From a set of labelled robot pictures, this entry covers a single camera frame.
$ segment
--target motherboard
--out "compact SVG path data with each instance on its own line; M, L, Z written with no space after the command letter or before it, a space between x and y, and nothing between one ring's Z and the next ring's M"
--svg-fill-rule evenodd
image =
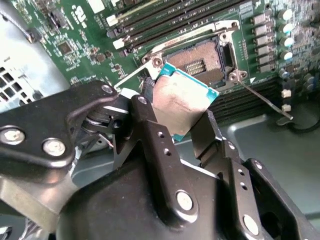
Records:
M318 0L11 3L72 85L101 80L140 91L168 62L221 96L231 94L238 112L248 93L237 81L270 90L280 106L318 87Z

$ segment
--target chip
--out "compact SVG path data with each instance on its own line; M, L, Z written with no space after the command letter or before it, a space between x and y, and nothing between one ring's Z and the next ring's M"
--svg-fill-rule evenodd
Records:
M67 41L60 43L57 47L63 55L67 55L72 52L72 48Z

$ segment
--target green circuit board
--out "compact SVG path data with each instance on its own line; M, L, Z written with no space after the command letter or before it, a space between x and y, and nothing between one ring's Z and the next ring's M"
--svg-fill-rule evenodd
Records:
M225 20L237 20L239 22L239 30L232 34L232 40L238 69L247 72L244 82L248 85L259 84L277 77L282 68L291 77L299 76L299 78L303 78L309 71L318 69L318 60L320 59L318 54L320 48L318 52L312 52L319 42L317 35L314 33L315 27L310 26L309 23L308 25L305 24L307 20L310 22L310 15L315 19L318 17L317 9L313 7L312 1L11 0L11 3L28 26L37 29L40 33L42 36L40 42L45 51L71 84L86 83L98 79L114 86L141 66L142 57L153 47L194 31L201 26ZM173 14L174 11L169 12L166 9L173 10L173 7L178 6L178 4L180 5L175 8L175 11L180 11L183 8L189 9L190 6L203 7L209 5L211 5L211 8L216 7L219 10L216 10L213 14L207 14L205 20L200 17L197 18L197 14L199 16L203 15L204 11L209 13L209 8L204 7L203 11L200 11L200 9L197 14L192 16L181 16L181 19L185 17L185 23L181 21L182 24L179 25L181 27L176 28L174 24L177 25L177 22L173 22L170 18L170 14ZM292 9L292 17L288 20L280 18L280 11L288 9ZM56 11L55 14L58 11L59 15L54 16L55 25L50 19L53 10ZM153 11L155 11L154 14L150 14L144 20L134 21ZM123 48L115 49L113 42L123 36L130 36L130 32L128 34L114 34L115 28L121 29L123 24L118 23L115 26L110 26L107 19L113 15L118 17L125 16L128 13L130 13L130 17L124 25L129 27L143 30L153 23L159 22L159 24L155 24L155 27L149 29L146 28L144 31L141 30L140 35L144 36L141 37L138 34L139 37L136 41L132 40L130 44L128 43L128 46L134 46L134 49L124 52ZM268 15L269 23L272 23L272 26L267 26L269 27L268 35L271 36L272 40L268 43L271 53L266 54L270 56L270 59L263 65L266 66L266 70L261 70L261 64L258 62L260 56L257 54L258 47L255 43L257 39L255 29L260 25L253 23L253 17L263 13ZM60 21L60 25L62 21L63 26L57 26L58 21ZM292 24L293 29L284 33L281 31L281 27L285 24ZM294 44L289 47L281 45L280 41L285 37L294 39ZM135 43L139 41L143 44L137 44L137 47L135 47ZM285 51L293 53L290 60L283 60L285 55L283 52ZM141 71L121 87L138 90L141 82L147 76L147 71ZM224 82L217 83L215 81L208 85L216 88L221 84L224 84ZM240 88L240 86L234 85L229 89L224 89L223 92L232 92L237 88Z

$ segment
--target surface-mount component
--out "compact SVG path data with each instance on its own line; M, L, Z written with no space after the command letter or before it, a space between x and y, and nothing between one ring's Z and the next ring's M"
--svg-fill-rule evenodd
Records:
M269 62L272 61L272 60L274 60L274 54L273 54L273 53L270 53L270 54L268 54L268 55L259 57L259 58L257 59L259 65L263 65L263 64L269 63Z
M254 35L255 35L256 37L258 37L258 36L261 36L261 35L265 35L265 34L267 34L267 33L270 33L273 25L274 25L274 23L273 23L272 21L269 21L269 22L267 22L267 23L264 24L264 25L257 26L257 27L253 30Z
M103 53L99 53L96 55L96 60L99 62L99 63L102 63L106 60L106 55L104 55Z
M290 59L292 59L292 57L293 57L292 52L290 52L288 50L285 50L280 54L280 58L282 60L290 60Z
M67 41L64 41L64 42L58 44L57 48L60 50L62 55L67 55L73 51L72 47L69 45L69 43Z
M266 12L264 12L262 14L254 16L252 18L253 25L261 25L261 24L265 24L266 22L269 22L270 15L271 15L271 10L267 10Z
M294 13L292 12L291 9L283 9L279 12L278 18L288 21L292 18L293 14Z
M291 47L294 44L294 42L295 42L294 39L288 36L285 36L280 40L280 44L287 48Z
M287 79L287 78L290 76L290 73L287 72L285 69L281 68L281 69L279 70L278 75L279 75L280 78L282 78L282 79Z
M65 28L68 25L65 16L63 16L61 11L57 8L49 13L49 21L55 29Z
M282 111L284 111L284 112L291 111L291 105L289 105L289 104L283 104L281 108L282 108Z
M272 52L273 50L274 50L274 45L273 44L268 44L268 45L256 48L255 51L256 51L258 56L262 56L262 55L266 55L266 54Z
M263 35L254 39L253 41L257 46L262 46L262 45L266 45L268 43L273 42L274 39L275 39L275 34L273 32L270 32L267 35Z
M310 73L304 76L303 80L307 82L308 84L313 84L315 81L315 77L312 76Z
M271 71L273 72L274 70L275 70L274 62L259 66L260 73L267 73Z
M279 31L285 34L290 33L294 29L294 26L291 23L282 24L279 27Z
M291 95L292 95L291 90L288 90L288 89L283 89L281 92L281 97L283 99L290 98Z

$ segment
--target white label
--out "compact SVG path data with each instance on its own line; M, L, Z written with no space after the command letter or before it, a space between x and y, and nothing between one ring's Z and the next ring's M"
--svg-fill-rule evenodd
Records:
M81 24L82 27L85 29L87 27L87 24L85 23L87 16L85 15L82 7L73 5L71 8L72 8L72 10L74 10L71 12L71 15L73 16L76 24L78 24L78 25Z
M105 5L101 0L87 0L87 2L95 14L105 9Z

